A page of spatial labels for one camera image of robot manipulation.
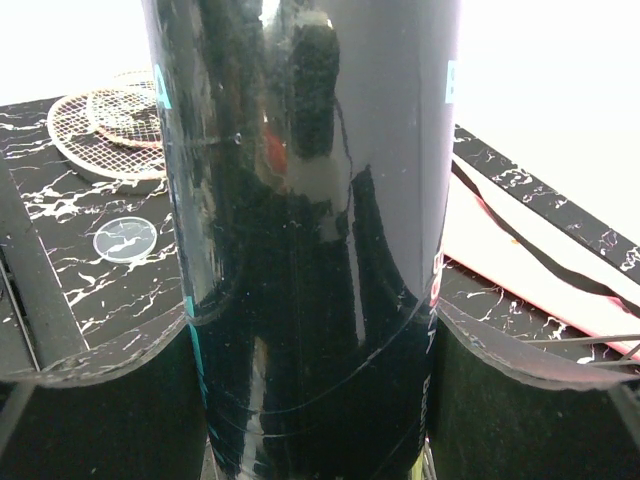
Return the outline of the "black shuttlecock tube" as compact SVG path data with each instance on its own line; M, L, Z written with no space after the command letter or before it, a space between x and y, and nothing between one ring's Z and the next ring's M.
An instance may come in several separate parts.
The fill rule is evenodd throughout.
M146 1L223 479L422 475L456 1Z

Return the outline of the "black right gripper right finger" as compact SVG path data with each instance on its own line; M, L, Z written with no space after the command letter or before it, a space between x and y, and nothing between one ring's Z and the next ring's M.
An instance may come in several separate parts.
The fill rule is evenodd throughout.
M636 479L639 378L438 309L429 444L440 479Z

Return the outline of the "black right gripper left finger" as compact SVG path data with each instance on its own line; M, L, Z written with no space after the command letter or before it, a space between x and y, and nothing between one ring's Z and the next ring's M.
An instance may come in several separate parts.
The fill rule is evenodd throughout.
M205 437L182 305L1 378L4 479L197 479Z

